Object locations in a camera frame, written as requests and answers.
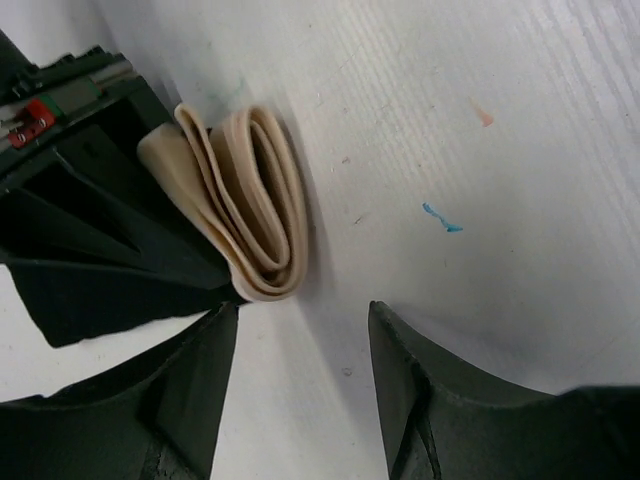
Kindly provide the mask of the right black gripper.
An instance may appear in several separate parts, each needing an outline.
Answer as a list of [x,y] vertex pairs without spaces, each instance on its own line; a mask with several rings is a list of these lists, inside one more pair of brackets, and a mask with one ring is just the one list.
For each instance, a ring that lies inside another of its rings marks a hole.
[[3,261],[228,284],[221,255],[138,161],[139,142],[168,120],[123,54],[96,46],[38,66],[3,35]]

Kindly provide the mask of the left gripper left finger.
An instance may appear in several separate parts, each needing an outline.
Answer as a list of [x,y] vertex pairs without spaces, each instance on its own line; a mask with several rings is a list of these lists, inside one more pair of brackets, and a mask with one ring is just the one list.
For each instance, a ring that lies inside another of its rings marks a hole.
[[2,403],[2,478],[209,478],[237,330],[225,304],[50,397]]

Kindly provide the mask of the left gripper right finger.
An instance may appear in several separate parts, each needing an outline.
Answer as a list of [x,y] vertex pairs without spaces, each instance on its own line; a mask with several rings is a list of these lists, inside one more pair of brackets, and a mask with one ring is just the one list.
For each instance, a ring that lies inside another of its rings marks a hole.
[[636,479],[639,389],[545,394],[503,380],[369,305],[372,370],[392,479]]

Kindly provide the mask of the black underwear beige waistband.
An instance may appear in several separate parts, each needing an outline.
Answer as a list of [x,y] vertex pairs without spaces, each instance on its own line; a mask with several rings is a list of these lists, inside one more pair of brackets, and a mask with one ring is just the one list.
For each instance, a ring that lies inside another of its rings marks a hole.
[[309,258],[305,192],[286,135],[267,108],[251,106],[208,127],[180,104],[173,121],[139,142],[141,166],[221,255],[228,284],[196,288],[104,269],[8,267],[46,341],[62,347],[224,302],[278,301],[303,282]]

